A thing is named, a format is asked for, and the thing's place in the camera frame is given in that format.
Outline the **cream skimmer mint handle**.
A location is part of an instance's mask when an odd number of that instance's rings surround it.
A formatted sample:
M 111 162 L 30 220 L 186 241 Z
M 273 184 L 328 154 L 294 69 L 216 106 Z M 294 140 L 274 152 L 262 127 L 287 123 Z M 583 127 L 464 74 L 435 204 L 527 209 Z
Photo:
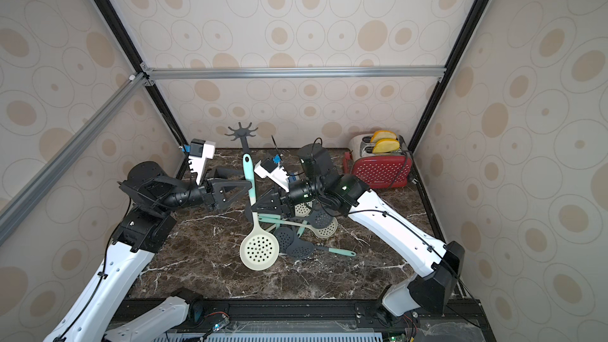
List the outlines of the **cream skimmer mint handle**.
M 263 223 L 275 223 L 286 226 L 297 226 L 302 229 L 310 230 L 317 238 L 321 239 L 328 239 L 332 237 L 336 233 L 338 228 L 337 220 L 332 220 L 326 227 L 318 228 L 316 226 L 313 226 L 311 223 L 308 223 L 307 221 L 293 222 L 286 219 L 282 219 L 278 215 L 258 215 L 257 217 L 258 220 Z
M 242 263 L 253 271 L 272 267 L 278 259 L 279 243 L 274 234 L 261 228 L 258 217 L 253 218 L 253 229 L 240 245 Z

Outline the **grey utensil rack stand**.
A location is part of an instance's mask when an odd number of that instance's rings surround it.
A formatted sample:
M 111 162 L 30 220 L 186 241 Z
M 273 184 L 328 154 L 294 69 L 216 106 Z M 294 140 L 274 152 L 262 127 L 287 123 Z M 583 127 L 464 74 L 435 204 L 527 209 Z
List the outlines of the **grey utensil rack stand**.
M 242 144 L 242 168 L 245 175 L 245 180 L 247 180 L 251 184 L 251 189 L 249 190 L 249 198 L 250 205 L 249 210 L 246 211 L 246 218 L 249 221 L 253 221 L 253 218 L 257 216 L 256 212 L 252 212 L 251 207 L 256 203 L 257 193 L 256 193 L 256 183 L 255 183 L 255 173 L 253 166 L 253 159 L 251 156 L 251 149 L 248 143 L 248 137 L 254 137 L 254 132 L 257 130 L 256 128 L 252 128 L 252 123 L 250 123 L 247 127 L 243 127 L 242 123 L 238 123 L 237 128 L 228 129 L 231 131 L 230 134 L 226 134 L 226 136 L 232 137 L 233 140 L 239 140 Z

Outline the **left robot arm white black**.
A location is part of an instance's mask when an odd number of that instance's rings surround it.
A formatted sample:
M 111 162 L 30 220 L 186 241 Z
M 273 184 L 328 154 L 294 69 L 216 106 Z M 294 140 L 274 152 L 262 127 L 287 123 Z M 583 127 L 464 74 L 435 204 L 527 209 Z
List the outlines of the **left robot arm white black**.
M 253 169 L 234 169 L 220 176 L 187 183 L 168 176 L 159 164 L 139 163 L 120 183 L 130 208 L 105 247 L 104 258 L 47 341 L 151 341 L 175 326 L 200 326 L 207 321 L 204 305 L 191 291 L 177 293 L 125 326 L 108 327 L 126 294 L 165 244 L 182 208 L 226 210 L 255 186 Z

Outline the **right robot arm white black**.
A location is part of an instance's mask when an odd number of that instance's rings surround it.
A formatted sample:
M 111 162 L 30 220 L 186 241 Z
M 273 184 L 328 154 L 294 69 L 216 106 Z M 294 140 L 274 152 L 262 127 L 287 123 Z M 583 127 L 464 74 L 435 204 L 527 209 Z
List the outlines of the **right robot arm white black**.
M 298 204 L 314 202 L 331 216 L 344 216 L 365 226 L 399 253 L 413 268 L 412 278 L 390 287 L 383 307 L 395 317 L 422 308 L 443 314 L 459 283 L 465 250 L 457 242 L 443 242 L 418 229 L 353 174 L 341 174 L 329 152 L 313 142 L 299 149 L 303 175 L 289 173 L 271 158 L 254 163 L 244 155 L 248 180 L 259 177 L 274 188 L 253 201 L 253 219 L 259 214 L 294 215 Z

